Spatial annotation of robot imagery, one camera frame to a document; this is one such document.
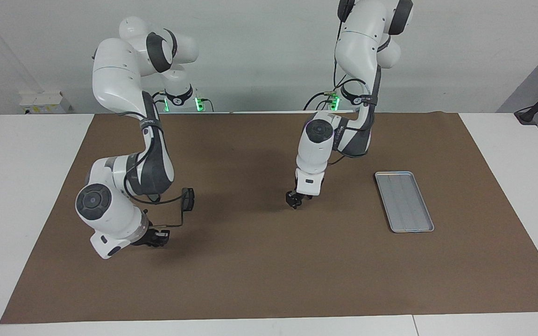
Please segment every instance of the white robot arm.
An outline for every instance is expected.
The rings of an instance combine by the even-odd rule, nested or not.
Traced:
[[[169,239],[169,230],[156,230],[146,211],[131,199],[153,205],[180,199],[182,213],[194,206],[192,189],[182,189],[179,197],[161,202],[162,193],[173,183],[174,172],[156,106],[151,95],[143,91],[141,77],[156,73],[165,77],[174,64],[194,62],[197,57],[198,48],[191,38],[155,28],[137,17],[124,19],[120,38],[104,40],[97,48],[92,67],[96,100],[119,115],[138,119],[145,142],[140,153],[97,160],[76,198],[76,211],[94,229],[90,241],[103,259],[130,244],[156,247]],[[149,200],[135,195],[146,195]]]
[[[335,59],[352,79],[334,89],[340,89],[344,98],[358,106],[358,117],[350,120],[318,111],[309,118],[298,145],[296,189],[286,193],[286,202],[294,209],[305,196],[320,194],[332,150],[350,158],[367,153],[381,68],[391,68],[400,58],[400,47],[391,35],[401,34],[410,24],[412,0],[341,0],[338,16],[343,30],[335,47]],[[360,95],[344,88],[350,82],[361,84]]]

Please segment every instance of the cable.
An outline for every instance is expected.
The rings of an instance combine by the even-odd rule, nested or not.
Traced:
[[[118,115],[137,115],[143,119],[145,119],[146,117],[144,115],[141,115],[140,113],[138,112],[122,112],[122,113],[118,113]]]
[[[151,127],[157,128],[159,130],[159,132],[160,132],[160,135],[164,136],[162,128],[160,128],[160,127],[158,127],[156,125],[151,125]],[[186,194],[186,193],[182,193],[180,196],[177,196],[175,198],[172,198],[171,200],[167,200],[167,201],[163,201],[163,202],[148,202],[148,201],[144,201],[144,200],[136,198],[134,195],[132,195],[132,193],[130,193],[130,191],[128,191],[128,184],[127,184],[127,182],[128,182],[128,173],[132,172],[132,170],[135,170],[145,159],[147,159],[147,157],[151,154],[153,146],[155,145],[155,140],[156,140],[155,138],[151,138],[151,143],[149,144],[149,149],[147,150],[147,152],[144,153],[142,158],[140,158],[134,164],[134,166],[132,166],[129,170],[127,170],[126,174],[124,175],[124,190],[126,190],[126,194],[128,194],[128,196],[130,198],[132,198],[133,200],[135,200],[135,201],[137,201],[139,203],[142,203],[142,204],[151,204],[151,205],[167,204],[167,203],[175,202],[175,201],[181,199]]]
[[[209,104],[211,104],[211,112],[215,112],[215,108],[213,107],[213,102],[210,99],[207,99]]]
[[[316,98],[316,97],[319,97],[319,96],[322,96],[324,94],[324,92],[319,92],[318,94],[315,94],[314,96],[312,96],[308,102],[306,103],[306,105],[304,105],[304,109],[303,111],[306,111],[306,109],[308,108],[308,105],[310,105],[310,103]]]
[[[318,110],[319,110],[319,105],[320,105],[320,104],[323,104],[323,107],[322,107],[321,109],[324,109],[324,108],[325,108],[325,105],[327,105],[327,103],[329,103],[329,100],[323,100],[322,102],[319,102],[319,103],[317,104],[317,107],[314,108],[314,109],[316,109],[316,110],[318,111]]]
[[[346,78],[348,76],[348,74],[345,74],[344,77],[342,77],[342,79],[340,79],[340,81],[338,82],[338,85],[340,85],[342,83],[342,81],[344,81],[344,78]]]
[[[161,227],[158,227],[158,228],[179,228],[182,225],[184,225],[184,222],[182,222],[180,224],[176,224],[176,225],[162,225]]]
[[[362,85],[367,85],[367,83],[365,81],[363,81],[362,79],[351,78],[351,79],[348,79],[347,81],[345,81],[343,83],[339,83],[333,89],[339,89],[340,87],[346,85],[346,83],[350,83],[350,82],[358,82],[358,83],[362,83]]]
[[[333,166],[334,164],[340,162],[344,157],[346,157],[346,156],[342,155],[339,159],[335,160],[334,162],[328,163],[327,166]]]
[[[340,27],[338,28],[338,36],[335,38],[335,47],[333,48],[333,85],[335,86],[335,72],[338,68],[338,60],[335,59],[335,49],[338,46],[338,40],[340,39],[340,34],[342,32],[342,24],[343,22],[340,21]]]

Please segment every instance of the black joint cap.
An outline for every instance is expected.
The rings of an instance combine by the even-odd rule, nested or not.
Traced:
[[[100,183],[87,185],[76,197],[76,209],[89,221],[103,217],[111,204],[111,191]]]
[[[333,136],[333,127],[323,119],[315,119],[305,127],[308,139],[314,143],[321,143],[329,140]]]

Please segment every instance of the table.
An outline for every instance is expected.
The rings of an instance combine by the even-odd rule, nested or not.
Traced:
[[[460,116],[538,249],[538,129],[522,126],[511,114]],[[92,115],[0,115],[0,317],[91,120]],[[515,336],[538,334],[538,312],[0,325],[1,335],[135,332]]]

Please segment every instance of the metal tray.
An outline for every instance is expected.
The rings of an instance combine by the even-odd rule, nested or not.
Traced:
[[[433,231],[433,221],[412,172],[376,172],[375,179],[393,232]]]

